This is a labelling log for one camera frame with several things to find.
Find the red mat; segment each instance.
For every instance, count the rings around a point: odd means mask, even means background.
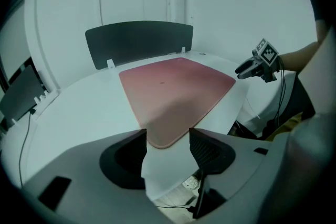
[[[235,83],[185,58],[132,68],[119,76],[140,127],[147,129],[147,140],[157,148],[179,140]]]

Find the white wall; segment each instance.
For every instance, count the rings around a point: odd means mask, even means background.
[[[0,57],[8,79],[30,57],[23,4],[13,12],[0,31]]]
[[[85,31],[130,20],[194,25],[193,49],[234,62],[265,37],[280,53],[316,38],[309,0],[26,0],[26,31],[49,88],[65,88],[96,71]]]

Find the dark gray panel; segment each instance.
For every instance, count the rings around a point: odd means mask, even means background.
[[[43,92],[33,68],[28,66],[9,87],[0,102],[0,110],[7,122],[20,119],[36,105],[34,97],[39,97]]]
[[[85,32],[94,66],[107,67],[107,60],[127,62],[191,50],[193,26],[155,21],[124,22]]]

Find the white table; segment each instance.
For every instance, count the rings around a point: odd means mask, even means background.
[[[37,121],[31,119],[22,156],[23,182],[71,147],[140,129],[121,85],[119,72],[176,57],[188,58],[236,78],[237,64],[192,51],[128,63],[79,80],[62,90]],[[196,127],[226,134],[239,114],[248,87],[249,80],[236,80],[229,92]],[[28,115],[18,124],[4,138],[2,163],[13,184],[20,187],[18,159],[28,127]],[[164,150],[147,143],[142,176],[145,178],[148,197],[151,200],[161,197],[197,169],[189,150],[188,133]]]

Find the floor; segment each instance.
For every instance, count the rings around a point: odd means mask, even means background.
[[[196,205],[198,199],[199,184],[199,181],[194,176],[191,176],[177,188],[175,188],[165,196],[162,196],[161,198],[155,200],[154,203],[158,207],[158,209],[174,223],[190,223],[195,219],[193,219],[193,213],[189,212],[185,208]]]

